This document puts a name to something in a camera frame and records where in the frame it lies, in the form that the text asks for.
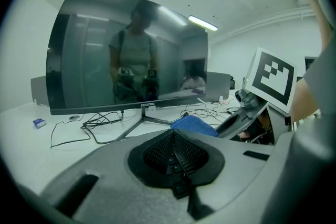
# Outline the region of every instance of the black cable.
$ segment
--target black cable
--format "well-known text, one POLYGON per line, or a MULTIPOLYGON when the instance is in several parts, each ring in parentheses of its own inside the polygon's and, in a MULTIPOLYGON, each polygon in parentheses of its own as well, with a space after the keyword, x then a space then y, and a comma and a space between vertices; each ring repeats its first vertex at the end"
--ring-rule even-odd
MULTIPOLYGON (((85 114, 83 114, 83 116, 82 116, 79 120, 74 120, 74 121, 81 121, 81 120, 83 119, 84 115, 85 115, 85 114)), ((53 148, 53 147, 56 147, 56 146, 60 146, 60 145, 64 145, 64 144, 73 143, 73 142, 86 141, 86 140, 90 140, 90 139, 91 139, 91 137, 88 135, 89 138, 86 138, 86 139, 79 139, 79 140, 67 141, 67 142, 59 143, 59 144, 57 144, 57 145, 53 145, 53 144, 52 144, 53 134, 54 134, 54 131, 55 131, 57 125, 60 124, 60 123, 68 124, 68 123, 70 123, 70 122, 74 122, 74 121, 68 121, 68 122, 61 121, 61 122, 55 124, 55 127, 54 127, 54 129, 52 130, 52 132, 51 132, 51 137, 50 137, 50 148, 53 148)))
POLYGON ((97 126, 102 126, 102 125, 106 125, 106 124, 113 124, 115 122, 119 122, 119 121, 122 121, 123 119, 123 114, 124 114, 124 111, 122 110, 121 111, 121 117, 117 120, 113 120, 113 121, 110 121, 106 116, 111 114, 111 113, 115 113, 119 116, 119 114, 116 112, 116 111, 112 111, 112 112, 109 112, 105 115, 102 115, 100 113, 96 113, 95 115, 93 115, 88 121, 84 122, 83 125, 80 127, 88 136, 90 136, 87 131, 92 135, 93 139, 95 140, 95 142, 99 145, 105 145, 105 144, 109 144, 109 143, 112 143, 114 140, 110 140, 110 141, 105 141, 105 142, 99 142, 96 138, 96 136, 94 135, 94 133, 91 131, 92 129, 94 129, 95 127, 97 126), (98 118, 96 119, 92 119, 93 117, 95 117, 96 115, 99 115, 98 118))
POLYGON ((179 120, 180 118, 182 118, 185 113, 188 113, 188 114, 195 114, 195 115, 197 115, 197 116, 199 116, 200 118, 203 118, 203 119, 206 119, 207 117, 210 116, 210 117, 213 117, 213 118, 215 118, 216 120, 218 120, 218 121, 220 121, 222 123, 223 121, 219 120, 217 117, 220 116, 220 117, 222 117, 224 119, 227 119, 227 117, 219 115, 219 113, 228 113, 228 112, 227 111, 216 111, 215 108, 219 108, 219 107, 221 107, 223 105, 219 101, 213 101, 212 104, 214 104, 214 103, 218 103, 220 105, 214 107, 213 109, 208 109, 207 106, 206 106, 206 103, 196 104, 196 105, 187 104, 186 107, 185 107, 185 109, 183 111, 181 111, 180 117, 177 118, 176 120, 174 120, 173 122, 175 122, 175 121, 179 120), (188 110, 187 108, 188 108, 189 105, 190 106, 205 105, 205 109, 189 109, 188 110))

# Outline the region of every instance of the blue cloth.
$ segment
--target blue cloth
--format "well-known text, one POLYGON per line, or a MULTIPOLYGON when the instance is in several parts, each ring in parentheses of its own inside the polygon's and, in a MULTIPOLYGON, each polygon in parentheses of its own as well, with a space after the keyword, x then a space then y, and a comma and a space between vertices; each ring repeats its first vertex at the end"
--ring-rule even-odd
POLYGON ((175 122, 170 127, 171 129, 180 129, 180 130, 188 130, 191 132, 196 132, 200 134, 217 136, 218 133, 215 129, 213 129, 209 124, 202 121, 200 118, 196 116, 185 116, 175 122))

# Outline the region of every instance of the monitor screen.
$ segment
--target monitor screen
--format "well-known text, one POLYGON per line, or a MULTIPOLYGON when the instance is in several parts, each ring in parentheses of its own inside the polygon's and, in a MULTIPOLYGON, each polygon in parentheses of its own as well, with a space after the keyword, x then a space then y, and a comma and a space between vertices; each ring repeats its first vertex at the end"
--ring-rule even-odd
POLYGON ((164 6, 147 0, 65 0, 47 54, 50 110, 173 105, 162 101, 204 95, 206 67, 206 31, 164 6))

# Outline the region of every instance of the monitor base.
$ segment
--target monitor base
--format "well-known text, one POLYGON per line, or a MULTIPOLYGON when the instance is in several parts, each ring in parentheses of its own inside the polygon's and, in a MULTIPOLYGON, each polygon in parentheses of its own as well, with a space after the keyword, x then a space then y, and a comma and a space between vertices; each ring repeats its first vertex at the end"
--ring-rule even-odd
POLYGON ((119 135, 114 141, 123 140, 130 132, 132 132, 135 128, 137 128, 141 123, 143 123, 145 121, 160 123, 160 124, 165 124, 165 125, 171 125, 172 124, 172 122, 170 122, 170 121, 159 120, 159 119, 156 119, 156 118, 146 116, 146 109, 141 108, 141 118, 138 120, 138 122, 134 123, 131 127, 129 127, 121 135, 119 135))

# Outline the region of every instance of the small blue box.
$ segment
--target small blue box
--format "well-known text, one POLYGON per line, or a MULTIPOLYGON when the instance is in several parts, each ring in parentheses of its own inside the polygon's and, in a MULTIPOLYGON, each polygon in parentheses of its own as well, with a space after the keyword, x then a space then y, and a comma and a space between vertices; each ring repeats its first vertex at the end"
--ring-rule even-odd
POLYGON ((42 120, 42 119, 36 119, 36 120, 33 120, 33 124, 36 128, 41 128, 42 126, 46 125, 46 121, 45 120, 42 120))

